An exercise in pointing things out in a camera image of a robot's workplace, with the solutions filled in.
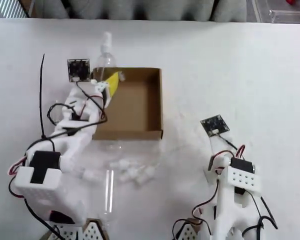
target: plastic bottle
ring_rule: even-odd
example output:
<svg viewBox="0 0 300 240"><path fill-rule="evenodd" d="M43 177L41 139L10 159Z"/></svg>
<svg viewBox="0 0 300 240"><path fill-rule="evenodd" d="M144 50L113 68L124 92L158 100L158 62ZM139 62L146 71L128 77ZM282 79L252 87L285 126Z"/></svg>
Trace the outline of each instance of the plastic bottle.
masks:
<svg viewBox="0 0 300 240"><path fill-rule="evenodd" d="M112 50L112 34L105 32L102 37L102 44L100 46L101 55L97 59L96 72L97 76L94 76L98 82L104 81L105 68L117 67L116 59L111 54Z"/></svg>

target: cardboard box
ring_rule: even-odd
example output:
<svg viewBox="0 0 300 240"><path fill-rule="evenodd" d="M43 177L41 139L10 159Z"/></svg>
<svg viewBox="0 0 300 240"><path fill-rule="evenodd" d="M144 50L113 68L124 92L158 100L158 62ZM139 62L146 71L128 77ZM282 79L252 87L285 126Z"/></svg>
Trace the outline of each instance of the cardboard box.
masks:
<svg viewBox="0 0 300 240"><path fill-rule="evenodd" d="M163 137L161 69L106 68L104 79L122 71L125 81L105 109L108 122L97 127L95 140L158 140Z"/></svg>

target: gray curtain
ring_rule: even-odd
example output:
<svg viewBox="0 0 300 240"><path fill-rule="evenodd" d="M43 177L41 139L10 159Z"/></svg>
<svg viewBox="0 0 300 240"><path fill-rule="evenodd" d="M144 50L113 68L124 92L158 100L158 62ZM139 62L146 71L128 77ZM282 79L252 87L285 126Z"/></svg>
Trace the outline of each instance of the gray curtain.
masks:
<svg viewBox="0 0 300 240"><path fill-rule="evenodd" d="M36 0L39 18L245 22L246 0Z"/></svg>
<svg viewBox="0 0 300 240"><path fill-rule="evenodd" d="M0 0L0 18L26 18L18 0Z"/></svg>

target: yellow sponge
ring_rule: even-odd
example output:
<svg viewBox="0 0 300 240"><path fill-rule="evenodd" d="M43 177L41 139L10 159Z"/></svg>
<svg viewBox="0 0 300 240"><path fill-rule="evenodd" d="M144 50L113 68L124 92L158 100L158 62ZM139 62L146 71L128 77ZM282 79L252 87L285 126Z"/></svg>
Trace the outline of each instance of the yellow sponge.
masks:
<svg viewBox="0 0 300 240"><path fill-rule="evenodd" d="M119 72L115 72L111 77L105 80L106 83L109 84L109 93L112 97L115 92L117 91L118 84L119 84Z"/></svg>

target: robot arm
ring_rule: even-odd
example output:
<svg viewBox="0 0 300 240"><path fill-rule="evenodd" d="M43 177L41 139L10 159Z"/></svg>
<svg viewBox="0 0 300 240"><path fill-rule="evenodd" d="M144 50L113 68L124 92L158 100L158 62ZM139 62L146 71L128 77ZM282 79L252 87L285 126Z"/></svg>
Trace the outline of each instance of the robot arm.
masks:
<svg viewBox="0 0 300 240"><path fill-rule="evenodd" d="M258 206L266 206L266 203L261 197L260 173L252 162L226 154L213 158L209 169L210 180L218 181L214 230L210 240L225 240L232 228L241 231L245 240L265 240L263 219L268 219L278 229L270 211L270 217L260 213Z"/></svg>
<svg viewBox="0 0 300 240"><path fill-rule="evenodd" d="M63 118L52 135L27 150L27 166L18 168L14 184L44 221L74 226L86 222L87 204L76 194L66 174L93 182L99 180L95 172L76 166L76 162L91 142L96 123L106 118L103 109L109 105L110 93L114 94L118 82L115 73L107 81L85 83L89 93L76 83L65 101L71 108L62 108Z"/></svg>

